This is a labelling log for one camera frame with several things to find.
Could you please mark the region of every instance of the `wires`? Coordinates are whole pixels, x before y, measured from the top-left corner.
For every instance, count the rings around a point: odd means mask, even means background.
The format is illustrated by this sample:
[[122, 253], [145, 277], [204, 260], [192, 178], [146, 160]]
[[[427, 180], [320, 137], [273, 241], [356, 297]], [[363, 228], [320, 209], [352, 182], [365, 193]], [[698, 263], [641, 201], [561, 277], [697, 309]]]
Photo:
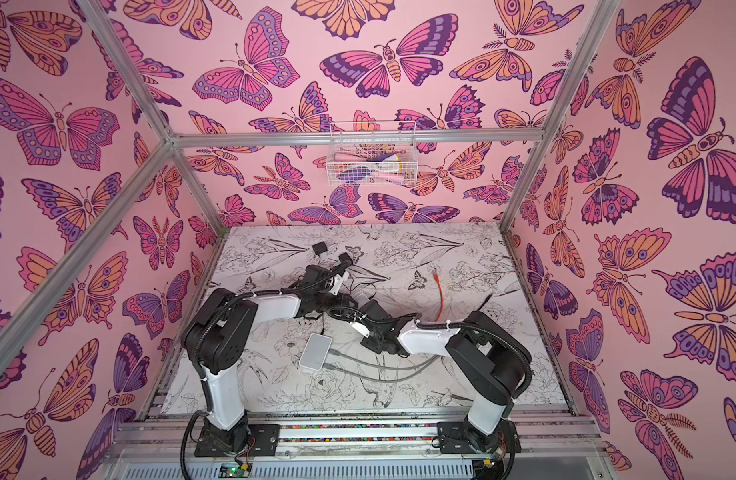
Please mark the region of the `wires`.
[[415, 369], [418, 369], [418, 368], [421, 368], [422, 366], [424, 366], [424, 363], [423, 362], [422, 363], [417, 363], [417, 364], [411, 365], [411, 366], [380, 366], [380, 365], [377, 365], [375, 363], [366, 362], [364, 360], [356, 359], [355, 357], [349, 356], [349, 355], [347, 355], [345, 353], [342, 353], [342, 352], [340, 352], [338, 350], [328, 349], [328, 353], [333, 353], [334, 355], [342, 356], [345, 359], [352, 360], [354, 362], [358, 362], [358, 363], [361, 363], [361, 364], [367, 365], [367, 366], [374, 366], [377, 369], [384, 369], [384, 370], [415, 370]]
[[430, 366], [432, 364], [432, 362], [434, 362], [438, 358], [439, 358], [438, 356], [434, 356], [431, 359], [426, 360], [424, 363], [419, 364], [419, 369], [416, 370], [414, 373], [411, 373], [408, 376], [404, 376], [401, 379], [394, 379], [394, 380], [374, 379], [373, 377], [365, 376], [365, 375], [362, 375], [362, 374], [357, 373], [357, 372], [350, 372], [349, 370], [344, 370], [342, 368], [339, 368], [339, 367], [335, 366], [332, 363], [325, 363], [325, 364], [323, 364], [323, 367], [324, 368], [327, 368], [328, 370], [336, 370], [337, 372], [342, 372], [342, 373], [345, 373], [347, 375], [352, 375], [352, 376], [355, 376], [355, 377], [357, 377], [359, 379], [363, 379], [363, 380], [370, 380], [372, 382], [378, 382], [378, 383], [399, 383], [399, 382], [403, 382], [403, 381], [408, 380], [408, 379], [412, 379], [413, 377], [419, 375], [421, 372], [424, 371], [424, 369], [426, 369], [428, 366]]

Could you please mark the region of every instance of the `black mounting plate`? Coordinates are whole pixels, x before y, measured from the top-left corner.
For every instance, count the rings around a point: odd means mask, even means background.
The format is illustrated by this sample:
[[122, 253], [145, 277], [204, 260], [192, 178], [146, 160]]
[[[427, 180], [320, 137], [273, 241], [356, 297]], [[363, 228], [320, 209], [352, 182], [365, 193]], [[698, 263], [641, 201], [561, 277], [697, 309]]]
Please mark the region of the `black mounting plate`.
[[[438, 422], [437, 436], [440, 439], [440, 453], [480, 453], [469, 446], [469, 442], [464, 436], [463, 422]], [[510, 435], [510, 432], [516, 432], [515, 424], [509, 420], [502, 421], [494, 431], [493, 435], [497, 436], [499, 432], [503, 435]], [[515, 453], [520, 453], [520, 438], [515, 433]]]

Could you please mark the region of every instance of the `floral table surface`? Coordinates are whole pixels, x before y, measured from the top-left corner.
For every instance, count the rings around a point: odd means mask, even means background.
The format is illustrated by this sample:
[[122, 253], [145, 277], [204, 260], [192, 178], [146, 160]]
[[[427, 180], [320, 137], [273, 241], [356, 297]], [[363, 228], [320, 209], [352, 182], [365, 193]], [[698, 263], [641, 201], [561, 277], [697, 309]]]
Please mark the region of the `floral table surface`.
[[[311, 246], [321, 241], [328, 245], [328, 251], [318, 258]], [[443, 292], [441, 321], [465, 318], [492, 294], [482, 311], [525, 345], [533, 357], [533, 382], [517, 403], [565, 403], [495, 223], [234, 228], [208, 294], [219, 286], [236, 292], [288, 286], [300, 278], [306, 265], [330, 267], [343, 252], [355, 261], [344, 287], [354, 296], [365, 293], [375, 298], [395, 316], [421, 312], [423, 320], [437, 317], [440, 291], [435, 272]], [[254, 326], [237, 370], [246, 409], [286, 413], [408, 412], [472, 403], [474, 389], [448, 357], [435, 361], [418, 376], [390, 384], [336, 370], [300, 372], [299, 357], [311, 333], [331, 337], [332, 349], [376, 366], [360, 365], [333, 354], [328, 355], [327, 363], [373, 378], [404, 377], [410, 372], [382, 367], [410, 366], [427, 358], [376, 355], [360, 344], [363, 337], [347, 323], [311, 316]], [[197, 374], [182, 351], [162, 413], [181, 415], [204, 405]]]

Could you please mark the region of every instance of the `wire basket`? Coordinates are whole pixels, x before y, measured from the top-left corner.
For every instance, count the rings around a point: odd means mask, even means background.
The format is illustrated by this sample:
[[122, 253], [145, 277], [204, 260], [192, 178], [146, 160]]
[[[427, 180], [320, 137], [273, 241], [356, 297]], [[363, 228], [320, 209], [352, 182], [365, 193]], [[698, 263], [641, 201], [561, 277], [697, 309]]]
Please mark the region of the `wire basket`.
[[331, 123], [325, 163], [328, 183], [334, 187], [366, 184], [415, 186], [419, 173], [416, 122], [404, 121], [403, 130], [400, 130], [400, 122], [374, 121], [371, 125], [375, 130], [354, 131], [357, 123]]

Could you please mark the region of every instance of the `white power bank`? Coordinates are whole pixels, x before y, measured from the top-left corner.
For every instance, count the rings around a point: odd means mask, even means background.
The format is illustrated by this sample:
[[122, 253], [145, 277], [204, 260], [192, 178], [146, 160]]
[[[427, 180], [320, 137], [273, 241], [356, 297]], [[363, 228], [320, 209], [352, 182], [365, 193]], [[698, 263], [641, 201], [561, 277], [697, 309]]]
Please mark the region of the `white power bank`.
[[312, 333], [306, 342], [304, 353], [299, 358], [302, 373], [315, 373], [323, 369], [325, 357], [328, 356], [331, 339], [329, 336]]

